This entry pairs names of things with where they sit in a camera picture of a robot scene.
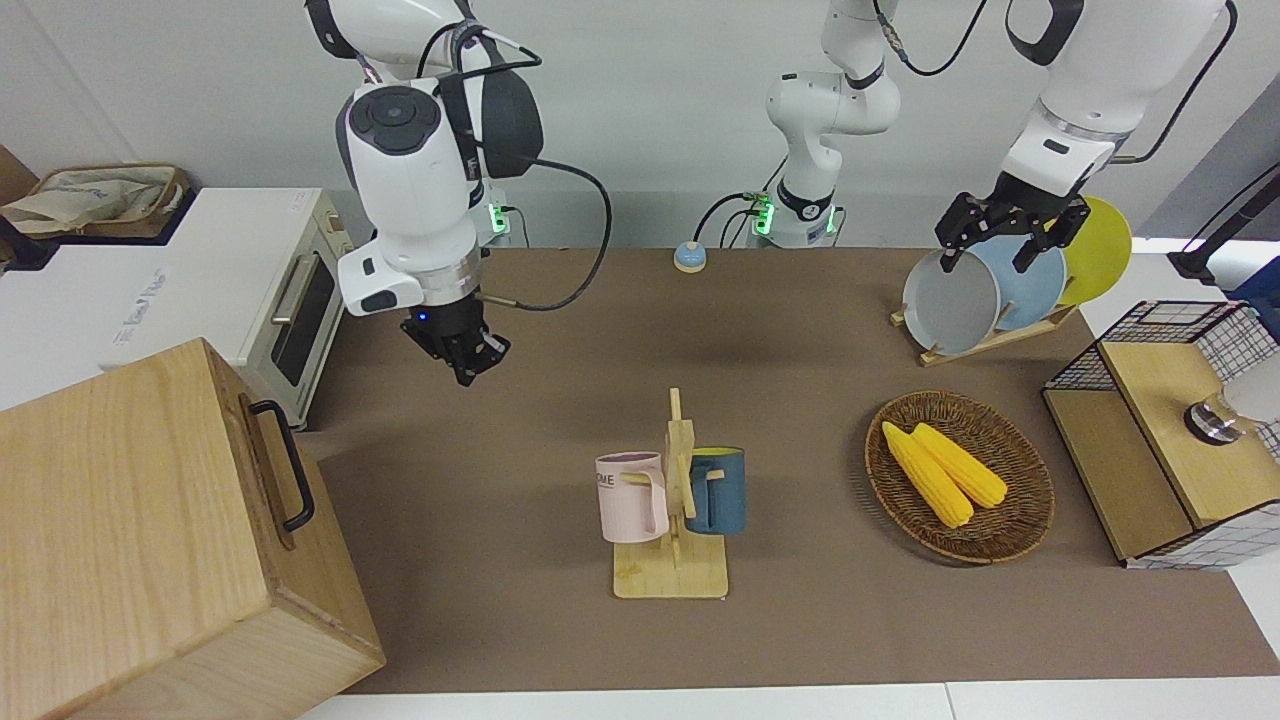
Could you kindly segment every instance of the yellow plate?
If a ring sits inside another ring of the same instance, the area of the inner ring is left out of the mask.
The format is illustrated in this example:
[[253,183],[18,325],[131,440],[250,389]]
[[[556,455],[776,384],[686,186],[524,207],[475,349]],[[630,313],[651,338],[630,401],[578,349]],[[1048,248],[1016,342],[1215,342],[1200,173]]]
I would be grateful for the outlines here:
[[1133,254],[1129,222],[1115,205],[1101,197],[1085,197],[1089,218],[1062,252],[1066,255],[1066,290],[1062,305],[1079,305],[1111,290]]

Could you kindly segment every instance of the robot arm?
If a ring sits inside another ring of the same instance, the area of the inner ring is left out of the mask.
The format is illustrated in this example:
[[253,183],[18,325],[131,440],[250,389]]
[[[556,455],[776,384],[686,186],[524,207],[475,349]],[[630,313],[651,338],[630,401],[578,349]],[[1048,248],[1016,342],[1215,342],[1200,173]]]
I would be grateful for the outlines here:
[[[897,0],[882,3],[888,13]],[[884,38],[872,0],[831,0],[822,49],[842,72],[787,73],[769,88],[769,120],[787,140],[787,161],[769,188],[768,238],[781,247],[817,245],[826,234],[840,176],[831,135],[876,135],[897,119],[897,85],[884,76]]]
[[1048,67],[1050,82],[991,195],[957,195],[934,228],[948,272],[966,247],[997,234],[1030,236],[1014,260],[1019,272],[1044,250],[1066,247],[1089,211],[1080,187],[1111,161],[1224,8],[1224,0],[1052,4],[1039,41],[1009,33],[1019,53]]
[[543,146],[532,94],[499,68],[498,45],[536,55],[476,23],[466,0],[306,6],[321,45],[366,73],[335,127],[348,176],[378,228],[375,240],[338,263],[346,306],[353,315],[410,310],[401,328],[468,386],[511,346],[484,322],[468,210],[486,177],[524,174]]

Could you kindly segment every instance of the pink mug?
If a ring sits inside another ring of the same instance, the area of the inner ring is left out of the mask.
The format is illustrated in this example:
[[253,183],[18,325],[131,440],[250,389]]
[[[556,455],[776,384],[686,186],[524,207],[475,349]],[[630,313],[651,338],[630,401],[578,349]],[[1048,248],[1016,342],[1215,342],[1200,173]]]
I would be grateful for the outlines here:
[[649,542],[671,529],[662,455],[614,452],[595,459],[600,530],[616,543]]

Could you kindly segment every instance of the wooden mug holder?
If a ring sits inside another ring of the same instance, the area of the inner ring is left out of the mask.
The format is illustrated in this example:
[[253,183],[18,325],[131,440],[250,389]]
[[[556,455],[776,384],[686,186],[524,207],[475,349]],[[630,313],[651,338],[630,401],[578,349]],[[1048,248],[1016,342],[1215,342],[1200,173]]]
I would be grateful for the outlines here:
[[694,421],[682,416],[680,388],[671,388],[663,475],[671,529],[658,539],[613,546],[613,594],[634,598],[718,598],[728,594],[724,536],[685,529],[696,518],[689,468],[694,459]]

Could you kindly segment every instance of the blue plate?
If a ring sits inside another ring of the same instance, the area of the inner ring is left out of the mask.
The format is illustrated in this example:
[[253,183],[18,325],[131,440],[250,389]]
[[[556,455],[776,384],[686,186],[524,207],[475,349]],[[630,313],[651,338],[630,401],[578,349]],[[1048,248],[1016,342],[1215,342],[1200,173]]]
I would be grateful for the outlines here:
[[997,331],[1016,331],[1043,320],[1066,287],[1066,256],[1060,247],[1041,252],[1025,273],[1014,269],[1014,256],[1024,242],[1025,237],[998,236],[969,249],[996,275],[1001,301],[1014,304],[996,323]]

